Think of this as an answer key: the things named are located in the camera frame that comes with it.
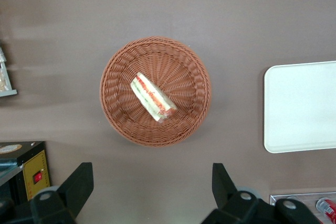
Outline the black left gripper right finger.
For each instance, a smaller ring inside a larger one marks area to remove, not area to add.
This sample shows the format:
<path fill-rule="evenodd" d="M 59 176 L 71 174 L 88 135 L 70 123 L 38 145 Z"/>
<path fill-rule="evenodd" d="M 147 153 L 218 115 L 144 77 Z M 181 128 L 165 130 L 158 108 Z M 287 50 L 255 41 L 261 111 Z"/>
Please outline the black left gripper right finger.
<path fill-rule="evenodd" d="M 202 223 L 276 223 L 273 206 L 246 190 L 238 190 L 222 163 L 212 168 L 217 208 Z"/>

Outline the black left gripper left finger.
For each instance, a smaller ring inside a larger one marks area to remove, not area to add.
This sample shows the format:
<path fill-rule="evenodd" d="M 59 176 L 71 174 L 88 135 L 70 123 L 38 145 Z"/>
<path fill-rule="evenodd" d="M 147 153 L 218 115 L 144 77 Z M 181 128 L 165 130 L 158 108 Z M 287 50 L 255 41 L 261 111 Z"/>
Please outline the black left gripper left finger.
<path fill-rule="evenodd" d="M 42 190 L 30 201 L 33 222 L 76 223 L 93 188 L 92 163 L 81 163 L 57 189 Z"/>

